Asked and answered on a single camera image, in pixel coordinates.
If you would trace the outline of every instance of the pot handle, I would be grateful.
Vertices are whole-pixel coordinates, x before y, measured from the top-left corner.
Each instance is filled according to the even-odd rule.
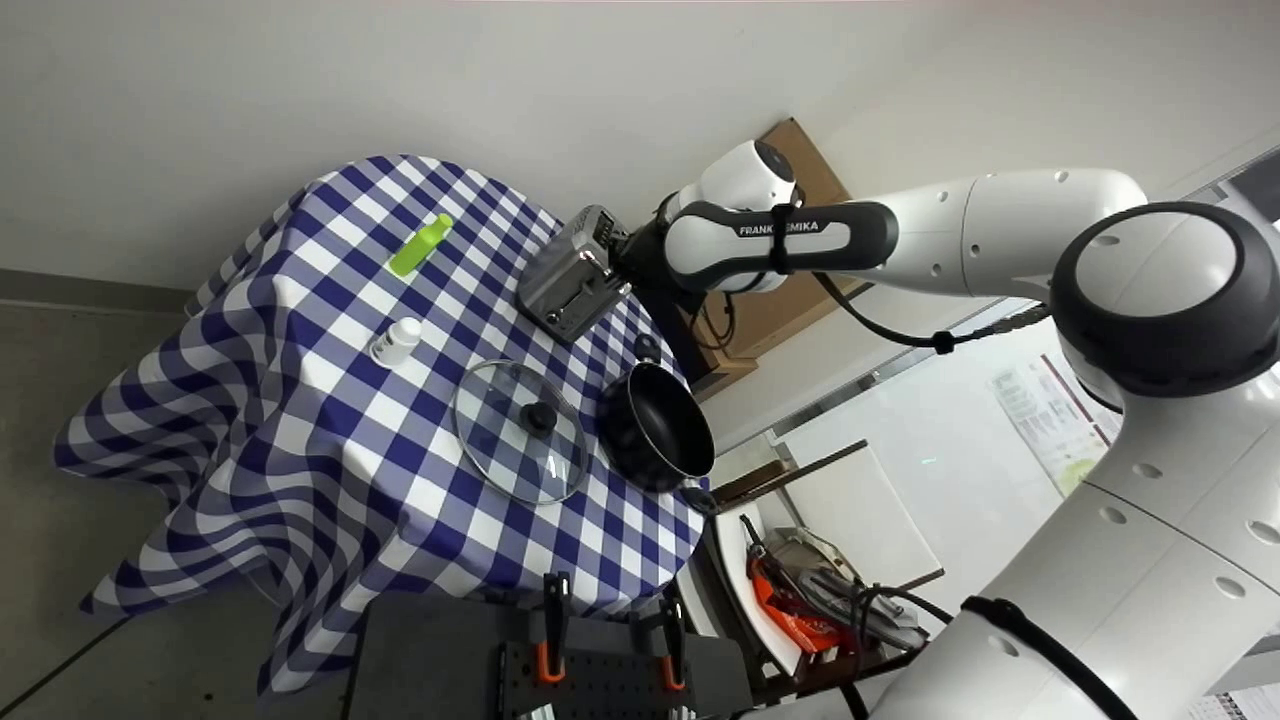
[[[665,347],[650,332],[635,338],[635,358],[640,358],[640,363],[665,363]]]

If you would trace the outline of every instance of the gray floor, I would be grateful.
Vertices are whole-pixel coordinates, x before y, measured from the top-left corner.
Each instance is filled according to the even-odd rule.
[[[178,330],[178,314],[147,314],[146,303],[164,302],[147,293],[111,293],[125,302],[111,314],[85,288],[18,302],[12,276],[0,281],[0,708],[10,708],[111,630],[76,605],[164,511],[154,489],[56,474],[50,450],[104,382]],[[339,718],[345,678],[293,701],[255,701],[272,623],[278,613],[247,590],[137,615],[12,718]]]

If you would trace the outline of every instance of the black pot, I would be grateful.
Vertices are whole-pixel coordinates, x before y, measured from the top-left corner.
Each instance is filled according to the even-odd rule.
[[[635,339],[640,363],[602,406],[608,466],[650,492],[672,492],[711,474],[718,442],[694,391],[662,367],[653,338]]]

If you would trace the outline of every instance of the blue and white checkered tablecloth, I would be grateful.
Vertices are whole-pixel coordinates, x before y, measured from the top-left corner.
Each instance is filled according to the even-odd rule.
[[[385,264],[433,216],[437,255]],[[477,361],[522,361],[570,408],[634,367],[650,332],[623,302],[576,347],[515,317],[515,281],[559,225],[522,193],[426,157],[350,163],[293,196],[209,281],[190,324],[115,378],[56,445],[56,466],[147,482],[172,510],[88,607],[157,607],[270,569],[283,599],[262,686],[345,670],[380,594],[528,594],[570,574],[583,607],[621,613],[675,577],[701,517],[616,476],[595,442],[583,492],[522,506],[485,484],[447,424]],[[405,363],[366,353],[391,320],[429,339]]]

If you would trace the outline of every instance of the white wall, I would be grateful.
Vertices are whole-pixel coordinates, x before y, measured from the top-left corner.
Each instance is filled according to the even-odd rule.
[[[1185,196],[1280,145],[1276,72],[1276,0],[1013,0],[958,16],[914,72],[813,131],[861,196],[1039,163],[1125,167],[1152,196]],[[973,314],[910,293],[864,303],[910,330]],[[710,399],[722,450],[892,353],[844,317],[819,320]]]
[[[369,152],[640,220],[773,119],[869,106],[953,3],[6,0],[0,268],[190,288]]]

